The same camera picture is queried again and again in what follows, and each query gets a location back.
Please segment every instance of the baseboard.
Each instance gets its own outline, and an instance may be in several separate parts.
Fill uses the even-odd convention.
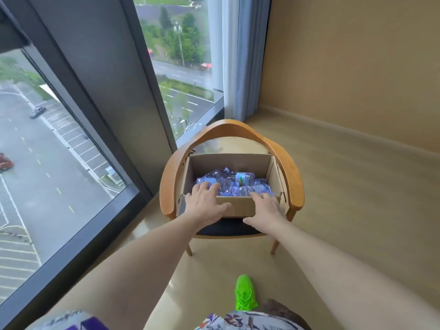
[[[421,149],[421,148],[410,146],[410,145],[407,145],[407,144],[404,144],[404,143],[399,143],[399,142],[394,141],[394,140],[381,138],[381,137],[376,136],[376,135],[371,135],[371,134],[368,134],[368,133],[363,133],[363,132],[360,132],[360,131],[357,131],[357,130],[353,130],[351,128],[347,128],[347,127],[343,127],[343,126],[327,123],[325,121],[318,121],[316,119],[305,117],[305,116],[301,116],[301,115],[299,115],[297,113],[293,113],[293,112],[285,111],[285,110],[282,110],[282,109],[278,109],[278,108],[275,108],[275,107],[270,106],[270,105],[260,104],[258,106],[260,108],[264,109],[264,110],[268,110],[268,111],[272,111],[272,112],[275,112],[275,113],[279,113],[279,114],[281,114],[283,116],[288,116],[288,117],[297,119],[299,121],[303,121],[303,122],[306,122],[306,123],[310,123],[310,124],[314,124],[314,125],[317,125],[317,126],[325,127],[325,128],[328,128],[328,129],[331,129],[331,130],[334,130],[334,131],[338,131],[338,132],[341,132],[341,133],[346,133],[346,134],[349,134],[349,135],[352,135],[352,136],[363,138],[363,139],[366,139],[366,140],[369,140],[369,141],[372,141],[372,142],[375,142],[375,143],[379,143],[379,144],[382,144],[382,145],[390,146],[390,147],[393,147],[393,148],[396,148],[396,149],[401,149],[401,150],[405,150],[407,152],[412,152],[414,154],[421,155],[421,156],[424,156],[424,157],[427,157],[427,158],[440,160],[440,154],[439,153],[431,152],[431,151],[426,150],[426,149]]]

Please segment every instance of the green shoe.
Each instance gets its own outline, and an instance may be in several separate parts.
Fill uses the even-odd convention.
[[[258,307],[255,299],[255,289],[248,275],[241,275],[237,279],[235,288],[235,310],[250,311]]]

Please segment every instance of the cardboard box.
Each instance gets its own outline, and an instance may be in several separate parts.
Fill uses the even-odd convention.
[[[266,178],[272,192],[280,202],[283,195],[283,185],[280,171],[275,158],[270,154],[195,154],[191,155],[184,168],[182,190],[178,206],[183,201],[183,195],[190,193],[198,177],[208,172],[228,167],[235,172],[252,172],[255,178]],[[255,203],[248,197],[217,196],[217,204],[230,202],[232,207],[224,214],[225,218],[245,218],[255,215]]]

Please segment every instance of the wall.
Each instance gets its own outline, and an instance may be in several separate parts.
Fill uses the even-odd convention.
[[[440,153],[440,0],[272,0],[260,105]]]

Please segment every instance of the hand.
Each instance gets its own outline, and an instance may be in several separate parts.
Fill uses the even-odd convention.
[[[197,225],[197,230],[217,222],[223,214],[231,207],[231,203],[217,205],[216,195],[219,188],[214,183],[208,190],[209,182],[196,184],[191,194],[185,194],[185,214],[188,215]]]
[[[284,209],[278,204],[275,197],[271,197],[267,193],[250,192],[249,195],[255,202],[255,215],[244,218],[243,222],[262,233],[273,236],[275,230],[287,222]]]

